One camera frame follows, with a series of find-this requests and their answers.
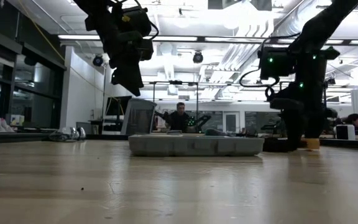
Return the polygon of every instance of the white wall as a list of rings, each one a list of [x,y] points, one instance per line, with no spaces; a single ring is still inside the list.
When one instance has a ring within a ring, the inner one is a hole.
[[[75,127],[76,122],[89,122],[102,115],[104,75],[66,48],[60,127]]]
[[[156,101],[157,107],[156,110],[163,109],[175,109],[176,101]],[[196,103],[194,101],[187,101],[186,110],[195,111]],[[352,105],[345,104],[330,104],[328,107],[336,110],[339,117],[345,117],[353,113]],[[244,128],[246,125],[246,112],[279,112],[279,110],[270,109],[268,103],[199,103],[199,111],[223,111],[223,112],[239,112],[240,113],[240,128]]]

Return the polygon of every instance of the white ceiling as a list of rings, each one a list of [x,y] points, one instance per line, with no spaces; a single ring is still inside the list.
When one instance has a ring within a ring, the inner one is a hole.
[[[8,0],[18,9],[22,9],[22,2],[30,11],[30,16],[44,29],[52,34],[95,34],[85,31],[84,19],[86,15],[77,6],[69,3],[68,0]],[[295,33],[300,31],[303,24],[319,11],[317,6],[328,5],[327,0],[273,0],[273,3],[283,8],[275,8],[273,12],[257,11],[247,1],[239,1],[233,6],[223,10],[208,10],[207,0],[139,0],[149,9],[150,21],[160,29],[160,35],[191,35],[191,36],[237,36],[237,37],[267,37],[273,30],[275,33]],[[284,18],[298,3],[297,10],[294,10],[288,19],[280,26],[277,24]],[[124,5],[134,6],[135,2],[128,0]],[[355,38],[358,39],[358,12],[353,12],[341,24],[334,33],[333,38]],[[102,53],[101,42],[77,41],[66,42],[74,45],[76,51],[88,58],[94,54]],[[160,78],[168,79],[161,74],[167,73],[167,61],[173,72],[171,79],[194,80],[201,82],[227,83],[238,81],[238,73],[217,72],[207,69],[202,75],[203,65],[219,65],[220,68],[241,68],[242,72],[250,70],[255,65],[255,50],[258,45],[234,45],[234,44],[203,44],[203,43],[172,43],[177,49],[178,55],[158,56],[159,45],[154,44],[155,55],[152,60],[141,62],[140,68],[145,82],[163,81]],[[349,69],[355,66],[348,66],[348,63],[358,61],[358,47],[336,47],[341,52],[341,60],[330,62],[332,66],[327,67],[328,75],[334,73],[338,79],[348,80]],[[192,53],[201,50],[204,55],[202,64],[192,62]],[[257,73],[248,78],[248,82],[256,81]],[[210,99],[225,96],[225,98],[263,98],[262,92],[241,91],[238,87],[225,88],[208,87],[200,91],[200,98]],[[179,95],[195,97],[195,92],[181,90]],[[150,95],[148,88],[142,91],[142,97]],[[167,89],[156,92],[159,98],[178,98],[178,95],[169,96]]]

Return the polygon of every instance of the door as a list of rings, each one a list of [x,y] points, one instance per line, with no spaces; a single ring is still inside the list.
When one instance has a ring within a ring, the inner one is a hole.
[[[238,133],[240,131],[240,112],[223,113],[223,131]]]

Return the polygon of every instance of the dark shirt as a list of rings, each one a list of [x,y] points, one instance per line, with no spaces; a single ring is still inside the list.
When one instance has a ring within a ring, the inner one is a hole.
[[[187,128],[187,120],[190,119],[190,116],[186,113],[183,113],[183,115],[179,115],[177,111],[173,112],[169,115],[170,117],[170,126],[171,130],[179,130],[183,133],[186,132]]]

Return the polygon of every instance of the black robotic arm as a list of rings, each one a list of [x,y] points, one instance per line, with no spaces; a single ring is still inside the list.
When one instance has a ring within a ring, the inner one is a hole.
[[[98,33],[103,50],[109,55],[109,65],[115,69],[111,83],[121,84],[135,96],[140,96],[139,88],[143,87],[143,82],[139,61],[150,60],[153,54],[153,37],[144,37],[150,34],[152,26],[156,26],[149,21],[147,8],[142,8],[135,0],[138,6],[123,9],[125,1],[74,0],[88,15],[86,30]]]
[[[321,50],[341,22],[358,6],[358,0],[332,0],[332,4],[310,19],[288,48],[262,48],[259,52],[260,79],[295,73],[295,81],[267,96],[270,107],[282,110],[286,124],[287,150],[295,150],[301,136],[318,138],[324,128],[322,104],[327,61],[339,56],[332,47]]]

